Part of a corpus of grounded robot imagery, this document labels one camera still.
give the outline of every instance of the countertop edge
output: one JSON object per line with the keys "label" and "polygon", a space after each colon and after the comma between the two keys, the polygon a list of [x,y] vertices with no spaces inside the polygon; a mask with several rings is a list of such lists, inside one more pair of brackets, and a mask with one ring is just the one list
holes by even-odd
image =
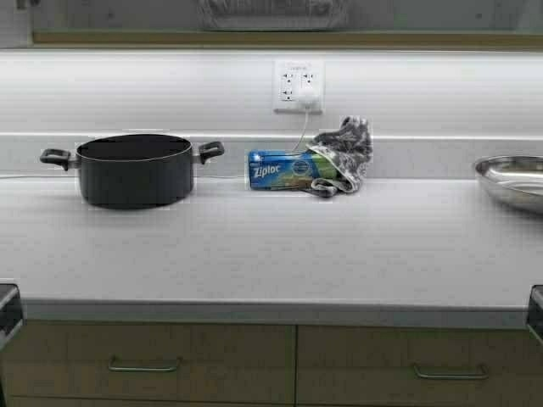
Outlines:
{"label": "countertop edge", "polygon": [[264,325],[525,329],[527,308],[372,304],[175,303],[23,299],[31,321],[119,321]]}

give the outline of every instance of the cooking pot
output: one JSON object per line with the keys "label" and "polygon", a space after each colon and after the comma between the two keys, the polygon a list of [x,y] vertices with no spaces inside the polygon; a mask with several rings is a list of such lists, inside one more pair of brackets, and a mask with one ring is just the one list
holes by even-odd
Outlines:
{"label": "cooking pot", "polygon": [[83,197],[93,205],[140,209],[172,204],[193,189],[193,162],[224,154],[221,142],[209,142],[193,154],[184,138],[131,134],[87,142],[71,158],[68,151],[45,150],[40,161],[66,171],[78,169]]}

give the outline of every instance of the stainless steel bowl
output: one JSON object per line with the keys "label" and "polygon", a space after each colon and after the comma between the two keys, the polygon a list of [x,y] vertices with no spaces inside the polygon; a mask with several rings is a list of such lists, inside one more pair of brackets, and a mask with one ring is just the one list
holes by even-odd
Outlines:
{"label": "stainless steel bowl", "polygon": [[543,214],[543,157],[504,156],[473,164],[479,184],[514,208]]}

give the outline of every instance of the kitchen counter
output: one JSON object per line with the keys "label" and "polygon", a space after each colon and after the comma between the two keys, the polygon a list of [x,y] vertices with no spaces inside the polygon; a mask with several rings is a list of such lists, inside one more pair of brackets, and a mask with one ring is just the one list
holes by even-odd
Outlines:
{"label": "kitchen counter", "polygon": [[354,196],[198,179],[170,207],[97,209],[74,179],[0,181],[1,277],[33,320],[518,328],[543,217],[475,181]]}

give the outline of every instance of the plug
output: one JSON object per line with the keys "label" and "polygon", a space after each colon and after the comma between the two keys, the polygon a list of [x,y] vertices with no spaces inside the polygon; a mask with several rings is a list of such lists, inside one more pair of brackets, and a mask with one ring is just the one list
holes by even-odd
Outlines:
{"label": "plug", "polygon": [[319,95],[312,87],[302,87],[298,95],[298,104],[305,110],[311,110],[319,101]]}

